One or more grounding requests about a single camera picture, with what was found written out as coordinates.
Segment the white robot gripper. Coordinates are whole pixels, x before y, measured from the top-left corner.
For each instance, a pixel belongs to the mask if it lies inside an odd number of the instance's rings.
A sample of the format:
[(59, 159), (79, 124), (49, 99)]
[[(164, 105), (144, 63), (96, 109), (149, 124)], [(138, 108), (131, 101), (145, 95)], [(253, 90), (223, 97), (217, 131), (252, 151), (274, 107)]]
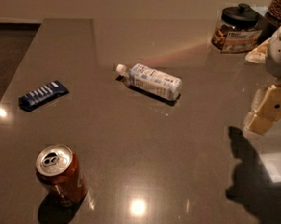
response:
[[(281, 26), (273, 33), (268, 43), (266, 70), (281, 80)], [(266, 133), (281, 120), (281, 83), (261, 87), (253, 97), (250, 112), (244, 127), (252, 133)]]

